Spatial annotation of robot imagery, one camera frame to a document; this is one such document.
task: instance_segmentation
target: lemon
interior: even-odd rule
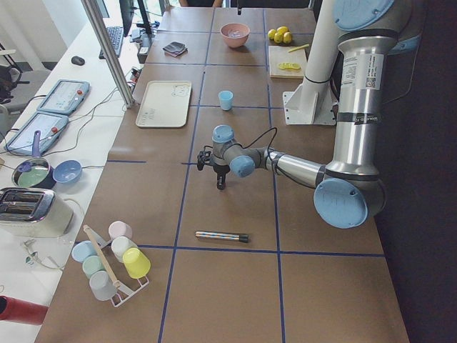
[[[276,34],[275,29],[271,29],[270,31],[268,31],[268,39],[274,39],[275,34]]]
[[[278,32],[280,34],[285,34],[286,32],[288,32],[288,27],[287,26],[281,26],[276,30],[276,32]]]
[[[283,41],[283,34],[280,34],[279,32],[276,32],[274,34],[274,42],[277,43],[277,44],[280,44],[282,43]]]
[[[292,42],[292,33],[286,32],[283,35],[283,43],[284,44],[290,44]]]

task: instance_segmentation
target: folded cloth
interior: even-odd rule
[[[172,55],[172,56],[179,56],[185,51],[187,51],[187,48],[184,44],[179,43],[178,41],[172,41],[170,44],[164,46],[162,48],[166,53]]]

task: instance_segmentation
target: blue bowl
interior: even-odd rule
[[[78,161],[70,159],[60,163],[55,169],[52,177],[56,182],[61,184],[69,184],[79,180],[82,174],[82,167]]]

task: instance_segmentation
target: black mouse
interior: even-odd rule
[[[83,64],[86,63],[86,61],[84,61],[84,59],[82,57],[79,57],[79,56],[73,56],[71,58],[71,63],[72,64],[75,64],[77,66],[82,66]]]

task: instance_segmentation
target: toaster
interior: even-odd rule
[[[50,189],[0,190],[0,228],[15,236],[61,236],[72,216],[71,207]]]

